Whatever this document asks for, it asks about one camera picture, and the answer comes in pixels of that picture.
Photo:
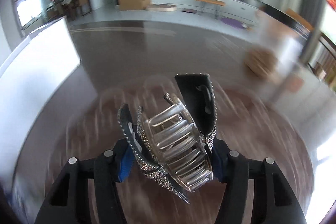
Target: white drawer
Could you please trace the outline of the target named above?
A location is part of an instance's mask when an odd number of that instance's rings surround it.
[[[227,5],[224,8],[226,13],[245,18],[251,21],[256,21],[255,12],[258,9],[252,7],[246,3],[236,1],[236,0],[228,0]]]

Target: wooden bench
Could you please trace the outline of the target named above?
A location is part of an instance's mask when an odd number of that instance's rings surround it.
[[[215,19],[218,18],[219,15],[219,9],[225,6],[225,3],[223,1],[220,0],[196,0],[196,1],[200,1],[202,3],[202,9],[201,9],[201,13],[204,13],[204,8],[205,8],[205,4],[209,3],[209,4],[214,4],[216,5],[216,10],[215,10]]]

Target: metal screw head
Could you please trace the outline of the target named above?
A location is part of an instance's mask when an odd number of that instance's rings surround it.
[[[68,160],[68,163],[70,163],[70,164],[75,164],[76,162],[77,162],[77,158],[75,158],[75,157],[72,157]]]
[[[267,162],[268,164],[273,164],[273,163],[274,163],[274,159],[268,157],[268,158],[266,158],[266,162]]]
[[[239,153],[238,153],[238,151],[236,151],[236,150],[231,150],[231,151],[230,151],[230,155],[231,155],[232,157],[238,157],[238,156],[239,156]]]
[[[105,157],[111,157],[113,155],[113,150],[106,150],[105,152],[104,152],[104,156]]]

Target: white cabinet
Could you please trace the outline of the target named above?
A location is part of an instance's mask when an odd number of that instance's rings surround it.
[[[245,23],[256,22],[256,7],[239,0],[219,0],[225,3],[224,7],[220,7],[220,15],[234,18]],[[191,8],[199,10],[201,3],[196,0],[152,0],[152,3],[175,4],[178,8]],[[215,13],[215,5],[206,4],[205,12]]]

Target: purple mat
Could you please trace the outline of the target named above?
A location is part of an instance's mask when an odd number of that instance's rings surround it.
[[[230,25],[232,27],[238,28],[238,29],[244,29],[243,23],[240,22],[239,20],[228,18],[228,17],[223,17],[221,19],[221,22]]]

